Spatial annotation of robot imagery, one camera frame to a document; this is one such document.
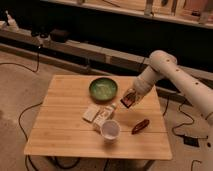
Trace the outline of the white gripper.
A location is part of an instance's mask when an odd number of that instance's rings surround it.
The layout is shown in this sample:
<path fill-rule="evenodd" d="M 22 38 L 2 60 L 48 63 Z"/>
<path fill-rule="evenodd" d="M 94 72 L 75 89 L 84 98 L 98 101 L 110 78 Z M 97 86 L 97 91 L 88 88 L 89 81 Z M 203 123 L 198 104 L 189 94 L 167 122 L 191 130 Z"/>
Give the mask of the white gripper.
<path fill-rule="evenodd" d="M 133 81 L 133 88 L 126 90 L 122 96 L 123 99 L 133 99 L 135 100 L 132 106 L 135 106 L 141 102 L 144 96 L 146 96 L 152 90 L 152 85 L 141 77 L 136 77 Z"/>

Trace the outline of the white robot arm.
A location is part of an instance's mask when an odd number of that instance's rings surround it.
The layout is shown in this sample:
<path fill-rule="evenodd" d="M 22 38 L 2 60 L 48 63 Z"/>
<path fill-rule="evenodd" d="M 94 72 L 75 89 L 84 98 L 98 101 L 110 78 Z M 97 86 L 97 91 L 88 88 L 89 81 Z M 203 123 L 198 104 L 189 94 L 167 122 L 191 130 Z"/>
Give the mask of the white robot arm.
<path fill-rule="evenodd" d="M 139 103 L 162 78 L 169 79 L 200 111 L 203 118 L 213 125 L 213 90 L 182 70 L 177 65 L 177 59 L 162 50 L 150 54 L 148 66 L 134 79 L 132 86 L 124 93 L 121 103 L 126 108 Z"/>

